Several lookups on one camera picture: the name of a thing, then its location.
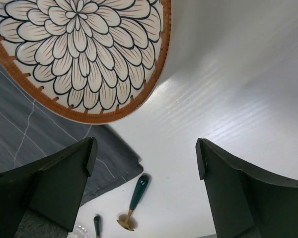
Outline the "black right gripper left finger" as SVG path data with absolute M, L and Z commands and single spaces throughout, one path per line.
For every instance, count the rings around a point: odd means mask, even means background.
M 0 238 L 66 238 L 73 231 L 97 141 L 0 173 Z

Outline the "gold knife green handle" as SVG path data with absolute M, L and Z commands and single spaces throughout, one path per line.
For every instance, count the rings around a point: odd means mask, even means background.
M 100 238 L 101 235 L 101 217 L 99 215 L 96 215 L 93 219 L 94 221 L 94 227 L 95 227 L 95 234 L 96 238 Z

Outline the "floral ceramic plate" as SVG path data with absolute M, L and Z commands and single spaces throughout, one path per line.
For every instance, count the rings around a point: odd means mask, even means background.
M 0 0 L 0 64 L 47 109 L 106 124 L 150 96 L 170 31 L 169 0 Z

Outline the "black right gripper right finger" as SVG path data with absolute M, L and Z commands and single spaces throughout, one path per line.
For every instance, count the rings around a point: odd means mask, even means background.
M 238 158 L 207 139 L 196 143 L 219 238 L 298 238 L 298 180 Z

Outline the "dark grey checked cloth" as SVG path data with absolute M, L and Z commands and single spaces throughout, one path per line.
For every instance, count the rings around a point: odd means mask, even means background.
M 0 65 L 0 173 L 52 155 L 87 137 L 98 151 L 82 203 L 143 172 L 139 156 L 110 128 L 65 119 L 27 95 Z

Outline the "clear drinking glass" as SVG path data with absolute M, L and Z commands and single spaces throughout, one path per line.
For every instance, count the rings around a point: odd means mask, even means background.
M 90 238 L 90 234 L 84 226 L 75 224 L 73 231 L 68 233 L 67 238 Z

